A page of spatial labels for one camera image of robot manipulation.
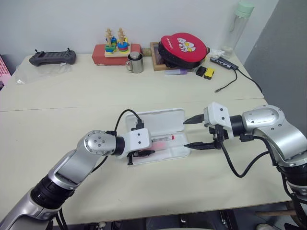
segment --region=black cable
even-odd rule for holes
[[[64,215],[63,215],[63,210],[62,210],[62,209],[59,210],[59,217],[60,217],[61,220],[62,220],[64,229],[65,229],[65,230],[68,230],[68,227],[67,227],[66,221],[65,221],[65,219],[64,219]]]
[[[119,115],[119,117],[118,117],[118,119],[117,119],[117,122],[116,122],[116,125],[115,125],[115,129],[114,129],[115,132],[116,132],[116,130],[117,130],[117,127],[118,127],[118,124],[119,124],[119,122],[120,122],[121,117],[122,117],[122,116],[124,115],[124,113],[126,113],[126,112],[131,112],[131,113],[133,113],[133,114],[136,116],[136,118],[138,119],[138,121],[142,121],[141,118],[139,117],[139,115],[137,115],[137,113],[136,113],[135,111],[133,111],[132,109],[126,109],[126,110],[124,110],[124,111]],[[107,160],[107,157],[108,157],[108,156],[106,156],[106,157],[100,162],[100,164],[97,165],[97,166],[92,170],[92,173],[95,172],[95,171],[96,171],[96,170]]]
[[[283,179],[283,188],[284,188],[285,192],[287,193],[287,195],[291,199],[296,199],[296,200],[298,200],[299,203],[303,203],[303,204],[307,205],[307,201],[302,200],[302,199],[298,198],[297,196],[295,196],[295,194],[291,194],[289,192],[288,187],[287,187],[287,182],[286,182],[286,176],[284,174],[282,174],[282,179]]]
[[[61,222],[61,221],[60,221],[60,219],[59,219],[59,214],[58,214],[58,213],[56,214],[56,220],[57,220],[57,223],[58,223],[59,229],[61,229],[61,230],[65,230],[65,229],[64,229],[64,227],[63,227],[62,222]]]
[[[274,156],[274,154],[273,154],[273,150],[272,150],[272,148],[271,148],[271,146],[270,146],[268,140],[265,139],[265,138],[263,138],[263,137],[257,137],[257,136],[254,136],[254,139],[259,139],[259,140],[262,140],[262,141],[264,142],[265,146],[267,147],[267,149],[268,149],[268,151],[269,151],[269,153],[270,153],[270,157],[271,157],[271,160],[272,160],[272,164],[273,164],[273,166],[276,166],[276,165],[277,165],[277,164],[276,164],[276,159],[275,159],[275,156]]]
[[[231,160],[230,160],[230,157],[229,157],[229,155],[228,155],[228,152],[227,152],[227,150],[226,150],[226,148],[225,148],[223,142],[220,141],[220,144],[221,144],[221,148],[222,148],[222,150],[223,150],[223,152],[224,152],[224,154],[225,154],[225,156],[226,156],[226,159],[227,159],[227,162],[228,162],[228,165],[229,165],[231,171],[232,171],[237,177],[239,177],[239,178],[244,177],[244,176],[248,173],[248,171],[250,170],[250,168],[253,166],[253,164],[254,164],[260,157],[262,157],[262,156],[264,156],[264,155],[266,155],[266,154],[269,154],[268,151],[259,154],[257,157],[255,157],[255,158],[251,161],[251,163],[249,163],[249,165],[246,167],[246,169],[244,170],[244,172],[243,172],[242,174],[238,174],[237,171],[236,171],[235,168],[234,168],[234,165],[232,164],[232,162],[231,162]]]
[[[249,78],[248,76],[246,76],[244,73],[242,73],[241,70],[237,69],[244,77],[246,77],[247,79],[251,80],[253,83],[255,83],[258,87],[258,89],[262,92],[262,88],[257,84],[257,82],[255,82],[252,78]]]
[[[118,118],[118,120],[117,120],[117,122],[116,122],[116,125],[115,125],[115,129],[114,129],[114,131],[116,131],[117,130],[117,127],[118,127],[118,124],[119,124],[119,121],[120,121],[120,119],[121,119],[121,117],[124,115],[124,113],[125,112],[131,112],[131,113],[133,113],[135,116],[136,116],[136,118],[138,119],[138,121],[142,121],[141,120],[141,118],[139,117],[139,115],[137,115],[137,113],[136,112],[134,112],[133,110],[131,110],[131,109],[126,109],[126,110],[124,110],[120,115],[119,115],[119,118]]]
[[[226,88],[226,87],[227,87],[228,85],[230,85],[231,83],[235,82],[237,79],[238,79],[238,75],[236,74],[236,79],[234,79],[233,81],[229,82],[229,83],[228,83],[227,85],[225,85],[224,87],[217,89],[217,90],[214,91],[214,92],[219,92],[219,91],[221,91],[222,89]]]
[[[108,157],[108,156],[105,156],[105,158],[102,160],[102,162],[100,162],[99,165],[97,165],[97,166],[93,169],[92,173],[95,172],[95,171],[96,171],[96,170],[107,160],[107,157]]]

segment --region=stainless steel mug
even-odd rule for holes
[[[131,52],[128,55],[128,61],[126,61],[126,68],[127,70],[131,71],[132,73],[141,73],[144,70],[143,65],[143,55],[139,52]]]

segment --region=white wall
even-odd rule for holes
[[[244,62],[278,0],[256,5],[237,50]],[[131,42],[149,47],[163,35],[188,32],[212,48],[222,42],[238,0],[0,0],[0,53],[20,64],[34,49],[92,53],[104,32],[122,27]]]

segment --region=white table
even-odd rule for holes
[[[227,106],[231,115],[266,103],[257,87],[243,77],[224,91],[213,93],[231,76],[230,70],[224,72],[217,65],[209,81],[192,73],[164,76],[153,72],[148,58],[140,75],[128,74],[124,67],[96,67],[89,55],[79,55],[78,60],[74,74],[22,86],[14,85],[11,79],[0,92],[0,219],[66,152],[75,148],[86,132],[112,130],[117,116],[126,108],[142,112],[182,107],[188,118],[200,114],[213,100]],[[160,90],[146,87],[149,84]],[[118,133],[123,132],[122,122]],[[189,142],[212,141],[202,124],[188,125],[185,132]],[[241,143],[236,138],[227,140],[225,146],[239,172],[265,151],[257,140]],[[186,158],[129,167],[126,159],[109,157],[67,200],[63,210],[66,220],[74,224],[286,200],[289,198],[283,191],[281,176],[269,156],[261,158],[246,177],[239,179],[220,150],[193,150]]]
[[[29,58],[20,68],[37,68]],[[240,63],[236,57],[231,61]],[[193,72],[165,76],[164,71],[154,72],[151,57],[144,58],[144,72],[133,74],[125,66],[96,66],[91,55],[78,55],[71,72],[27,85],[14,84],[12,77],[1,91],[0,111],[263,98],[254,83],[240,74],[236,82],[214,93],[232,81],[235,73],[208,60],[204,66],[215,69],[213,79]],[[239,68],[247,73],[241,64]]]

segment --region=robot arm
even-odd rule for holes
[[[148,129],[117,137],[115,132],[93,130],[68,152],[34,188],[30,189],[0,223],[0,230],[46,229],[67,198],[91,174],[101,156],[127,157],[151,146]]]
[[[186,147],[197,150],[223,149],[225,153],[224,139],[240,136],[242,142],[254,138],[263,140],[270,152],[273,165],[276,165],[282,174],[285,191],[294,202],[297,216],[302,223],[306,222],[307,139],[287,122],[281,109],[263,105],[244,112],[242,116],[229,116],[226,107],[213,102],[204,109],[203,114],[186,120],[184,124],[203,121],[204,126],[209,127],[209,132],[213,134],[214,142],[195,142],[187,144]],[[291,187],[292,194],[288,191],[286,182]]]

